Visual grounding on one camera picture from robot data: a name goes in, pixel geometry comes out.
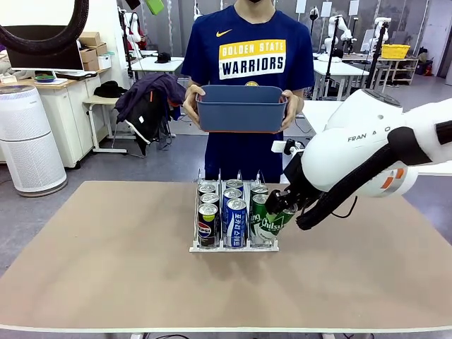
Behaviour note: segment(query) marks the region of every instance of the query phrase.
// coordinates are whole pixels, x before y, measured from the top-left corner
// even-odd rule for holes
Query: white cylindrical air purifier
[[[21,196],[45,196],[67,185],[63,162],[35,87],[0,88],[0,146]]]

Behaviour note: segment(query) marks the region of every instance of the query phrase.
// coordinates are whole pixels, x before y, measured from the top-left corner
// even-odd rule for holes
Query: man's left hand
[[[282,92],[282,95],[287,98],[287,115],[281,125],[281,131],[284,131],[289,128],[290,124],[297,117],[298,105],[301,98],[295,95],[291,90],[285,90]]]

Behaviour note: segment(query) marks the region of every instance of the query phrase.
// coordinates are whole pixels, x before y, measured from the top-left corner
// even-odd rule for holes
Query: floor
[[[452,87],[444,85],[442,79],[416,78],[411,86],[388,88],[387,94],[398,99],[408,110],[428,102],[436,102],[452,97]],[[149,147],[146,159],[115,154],[89,155],[82,161],[81,169],[68,171],[68,186],[51,196],[43,198],[21,198],[13,188],[8,169],[0,165],[0,275],[12,264],[15,257],[27,243],[44,227],[67,198],[86,180],[130,180],[130,181],[179,181],[191,182],[203,167],[203,152],[207,138],[193,130],[190,123],[177,122],[173,131],[190,135],[178,135],[167,150]],[[309,125],[299,121],[288,135],[304,141],[310,135]],[[138,153],[136,144],[123,141],[123,146]],[[405,197],[431,220],[435,228],[452,244],[452,178],[421,177]],[[112,198],[112,211],[118,198]],[[278,333],[193,333],[190,339],[314,339],[316,334]],[[0,339],[100,339],[105,335],[93,334],[51,334],[0,331]],[[125,339],[128,335],[109,338]],[[452,339],[452,331],[436,333],[376,335],[376,339]]]

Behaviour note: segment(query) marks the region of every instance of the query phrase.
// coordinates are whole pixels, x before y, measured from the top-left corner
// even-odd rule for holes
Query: green block
[[[145,0],[145,2],[148,5],[151,13],[155,16],[165,8],[162,0]]]

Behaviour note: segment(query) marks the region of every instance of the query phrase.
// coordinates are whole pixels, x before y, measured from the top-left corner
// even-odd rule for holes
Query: blue plastic bin
[[[201,129],[206,132],[277,133],[285,116],[287,99],[282,90],[268,86],[203,86],[198,95]]]

